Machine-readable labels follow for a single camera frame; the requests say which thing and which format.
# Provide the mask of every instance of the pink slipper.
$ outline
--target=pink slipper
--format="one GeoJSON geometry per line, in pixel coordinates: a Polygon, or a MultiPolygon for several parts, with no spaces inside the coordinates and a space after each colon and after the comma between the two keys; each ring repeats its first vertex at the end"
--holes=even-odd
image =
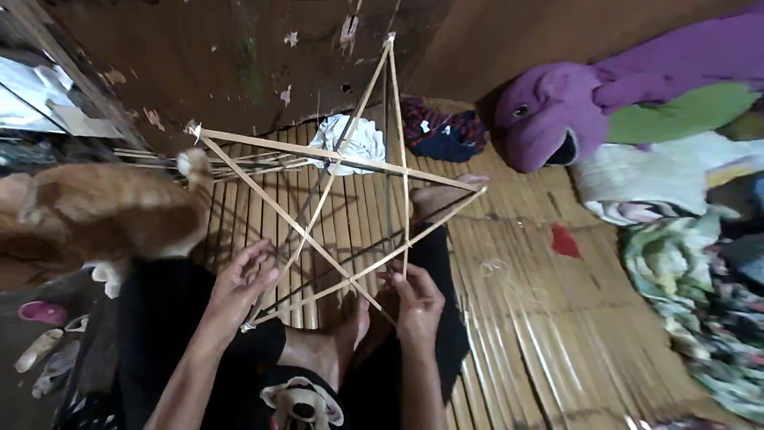
{"type": "Polygon", "coordinates": [[[66,323],[66,311],[61,305],[47,301],[30,301],[18,308],[18,317],[27,321],[40,321],[52,325],[66,323]]]}

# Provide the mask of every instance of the bare foot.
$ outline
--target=bare foot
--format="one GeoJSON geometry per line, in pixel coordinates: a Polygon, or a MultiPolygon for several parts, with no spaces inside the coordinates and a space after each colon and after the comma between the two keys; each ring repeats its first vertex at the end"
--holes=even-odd
{"type": "MultiPolygon", "coordinates": [[[[482,174],[463,174],[456,178],[457,181],[471,185],[482,185],[490,178],[482,174]]],[[[437,223],[448,214],[447,210],[433,215],[439,209],[448,206],[454,200],[458,200],[469,191],[461,188],[449,187],[448,185],[436,185],[427,188],[411,190],[411,201],[414,203],[414,220],[437,223]]]]}
{"type": "Polygon", "coordinates": [[[348,318],[332,333],[286,330],[286,344],[277,364],[298,366],[315,372],[339,391],[358,344],[369,331],[369,302],[347,297],[353,308],[348,318]]]}

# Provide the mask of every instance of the bamboo star frame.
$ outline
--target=bamboo star frame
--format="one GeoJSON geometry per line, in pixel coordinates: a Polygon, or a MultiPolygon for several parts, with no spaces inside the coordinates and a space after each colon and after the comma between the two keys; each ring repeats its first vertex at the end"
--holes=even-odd
{"type": "MultiPolygon", "coordinates": [[[[486,187],[478,187],[472,184],[466,184],[461,181],[456,181],[454,179],[443,178],[436,174],[413,170],[406,166],[405,148],[403,146],[403,119],[401,117],[401,112],[400,112],[400,94],[398,92],[398,81],[397,81],[397,74],[396,74],[396,68],[395,68],[395,54],[393,53],[394,39],[395,39],[394,34],[390,34],[388,38],[385,40],[383,44],[382,56],[379,61],[379,64],[377,65],[377,68],[374,71],[374,75],[371,77],[371,81],[369,82],[369,85],[364,91],[364,94],[361,97],[361,101],[359,102],[358,106],[354,110],[353,119],[350,122],[348,122],[348,125],[345,127],[345,130],[340,135],[340,138],[338,140],[339,148],[335,147],[334,151],[329,151],[327,149],[320,149],[320,148],[310,148],[310,147],[294,145],[290,143],[275,142],[275,141],[267,140],[264,138],[247,137],[247,136],[236,135],[236,134],[227,133],[227,132],[217,132],[214,130],[202,129],[201,126],[198,126],[194,130],[190,130],[193,134],[195,134],[199,138],[199,140],[204,142],[204,144],[207,145],[209,149],[211,149],[213,152],[215,152],[218,155],[220,161],[222,161],[227,166],[229,166],[230,169],[233,170],[234,174],[239,176],[240,179],[242,179],[243,182],[249,185],[249,187],[257,195],[259,195],[266,204],[271,206],[276,211],[276,213],[278,213],[278,215],[281,218],[283,218],[292,227],[294,232],[296,232],[297,234],[301,236],[299,245],[297,246],[295,252],[292,253],[291,257],[286,262],[284,267],[281,268],[279,272],[278,280],[274,282],[272,286],[269,287],[268,290],[266,290],[265,292],[263,292],[263,294],[261,294],[260,298],[258,299],[257,303],[254,305],[250,313],[249,319],[246,322],[244,322],[244,324],[241,326],[242,331],[252,329],[256,327],[257,324],[259,323],[270,320],[271,318],[275,318],[279,316],[280,314],[291,311],[292,309],[298,308],[299,306],[303,306],[304,304],[310,303],[311,301],[316,301],[325,295],[336,292],[340,288],[344,288],[347,286],[352,287],[356,293],[364,296],[369,301],[369,303],[372,306],[374,306],[392,325],[395,325],[395,321],[392,319],[392,317],[389,316],[389,314],[379,305],[379,303],[377,303],[377,301],[375,301],[374,298],[371,297],[371,295],[369,295],[369,293],[358,284],[357,280],[365,276],[366,274],[374,271],[375,269],[382,266],[386,262],[400,255],[401,253],[403,254],[403,274],[405,275],[407,267],[408,267],[409,248],[414,243],[417,243],[423,237],[427,236],[435,228],[441,226],[443,223],[448,221],[461,209],[463,209],[464,207],[472,203],[472,201],[480,197],[486,191],[486,187]],[[371,95],[371,91],[374,89],[374,84],[377,82],[377,78],[379,77],[380,72],[382,71],[383,65],[386,62],[389,62],[388,69],[390,70],[390,81],[393,84],[392,85],[393,104],[395,109],[396,131],[398,134],[397,137],[399,140],[399,150],[401,151],[401,159],[403,160],[403,163],[401,166],[392,165],[383,161],[371,160],[367,158],[359,158],[352,155],[342,154],[342,152],[344,152],[345,149],[347,148],[348,142],[350,141],[351,137],[353,136],[353,132],[355,131],[358,125],[358,120],[361,118],[361,115],[363,114],[364,109],[366,107],[366,103],[369,100],[369,96],[371,95]],[[318,202],[317,208],[313,212],[312,216],[309,218],[310,221],[307,223],[307,225],[305,227],[300,226],[300,224],[297,223],[297,221],[295,221],[281,206],[279,206],[279,204],[271,196],[269,196],[268,193],[265,192],[265,190],[263,190],[259,185],[257,185],[255,181],[252,180],[251,175],[257,174],[257,172],[244,171],[244,169],[242,169],[239,164],[240,163],[244,164],[246,162],[245,160],[239,159],[239,158],[232,160],[220,148],[220,146],[218,146],[218,144],[215,143],[215,141],[213,141],[213,139],[219,139],[219,140],[230,141],[230,142],[238,142],[245,145],[257,146],[260,148],[268,148],[268,149],[274,150],[275,151],[274,153],[298,155],[299,157],[301,157],[300,162],[303,162],[303,160],[307,158],[311,158],[315,160],[324,161],[325,165],[327,166],[329,166],[329,164],[331,163],[331,167],[327,167],[329,170],[329,180],[327,184],[324,185],[324,190],[318,202]],[[392,239],[393,238],[392,236],[399,236],[402,233],[403,239],[400,241],[400,245],[394,251],[385,255],[385,257],[383,257],[382,259],[379,259],[378,261],[376,261],[374,264],[370,265],[366,269],[353,275],[348,273],[342,267],[341,263],[337,262],[337,260],[335,260],[328,252],[326,252],[323,246],[318,244],[310,236],[310,232],[313,228],[313,225],[316,223],[316,220],[321,213],[322,206],[324,202],[326,201],[327,196],[329,195],[332,182],[337,177],[337,170],[339,169],[340,165],[348,165],[348,166],[353,166],[357,168],[363,168],[364,170],[369,170],[369,171],[377,171],[377,172],[381,171],[381,172],[386,172],[388,174],[393,174],[393,175],[398,175],[403,177],[403,191],[405,196],[404,210],[406,211],[405,227],[402,229],[402,231],[396,233],[395,235],[391,235],[383,239],[383,240],[392,239]],[[448,211],[448,213],[441,220],[428,226],[426,229],[424,229],[421,233],[417,234],[416,236],[410,237],[411,226],[410,226],[410,221],[408,218],[409,212],[410,212],[409,178],[420,179],[422,181],[428,181],[434,184],[448,185],[452,187],[461,188],[463,190],[469,191],[469,194],[467,194],[466,196],[464,196],[463,198],[459,200],[452,202],[448,206],[441,208],[439,212],[448,211]],[[297,257],[303,251],[303,247],[305,246],[306,242],[310,246],[312,246],[313,249],[315,249],[316,252],[318,252],[329,263],[329,265],[331,265],[343,277],[343,280],[339,282],[338,284],[332,286],[331,288],[327,288],[321,292],[318,292],[309,298],[299,300],[284,308],[277,309],[277,305],[279,303],[283,303],[284,299],[288,299],[289,298],[288,296],[287,298],[282,299],[282,301],[280,301],[279,303],[276,303],[270,306],[265,312],[263,312],[265,314],[261,315],[261,312],[260,312],[261,299],[265,295],[267,295],[267,293],[272,288],[275,288],[275,285],[278,285],[279,282],[283,279],[283,277],[289,273],[290,266],[296,261],[297,257]]],[[[317,188],[318,186],[320,186],[322,179],[323,179],[323,176],[319,178],[318,183],[314,185],[314,188],[317,188]]],[[[295,290],[292,294],[297,293],[302,288],[305,288],[308,285],[309,283],[302,285],[300,288],[295,290]]]]}

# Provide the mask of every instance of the hand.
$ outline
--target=hand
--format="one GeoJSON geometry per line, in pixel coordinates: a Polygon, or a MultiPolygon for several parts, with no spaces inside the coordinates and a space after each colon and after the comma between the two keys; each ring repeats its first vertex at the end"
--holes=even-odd
{"type": "Polygon", "coordinates": [[[409,263],[405,279],[401,261],[393,260],[388,268],[392,275],[381,273],[380,277],[388,279],[400,296],[398,338],[404,355],[435,353],[435,335],[445,303],[443,294],[425,269],[409,263]]]}
{"type": "Polygon", "coordinates": [[[218,274],[199,323],[210,339],[224,341],[224,348],[228,346],[257,297],[276,281],[274,261],[273,243],[262,239],[244,248],[218,274]]]}

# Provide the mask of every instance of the plush toy eye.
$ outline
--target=plush toy eye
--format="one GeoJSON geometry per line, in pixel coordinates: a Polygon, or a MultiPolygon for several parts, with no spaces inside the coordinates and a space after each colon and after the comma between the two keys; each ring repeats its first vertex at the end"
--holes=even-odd
{"type": "Polygon", "coordinates": [[[515,111],[512,112],[512,115],[515,118],[523,118],[528,113],[528,105],[520,105],[515,108],[515,111]]]}

